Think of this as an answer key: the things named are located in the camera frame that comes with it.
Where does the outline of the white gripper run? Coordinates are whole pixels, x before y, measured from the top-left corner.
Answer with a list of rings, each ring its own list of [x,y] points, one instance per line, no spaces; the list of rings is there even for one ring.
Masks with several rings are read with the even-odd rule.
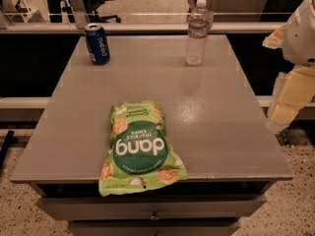
[[[303,0],[262,45],[283,48],[283,58],[295,66],[276,78],[267,116],[269,129],[285,129],[315,96],[315,8],[314,0]]]

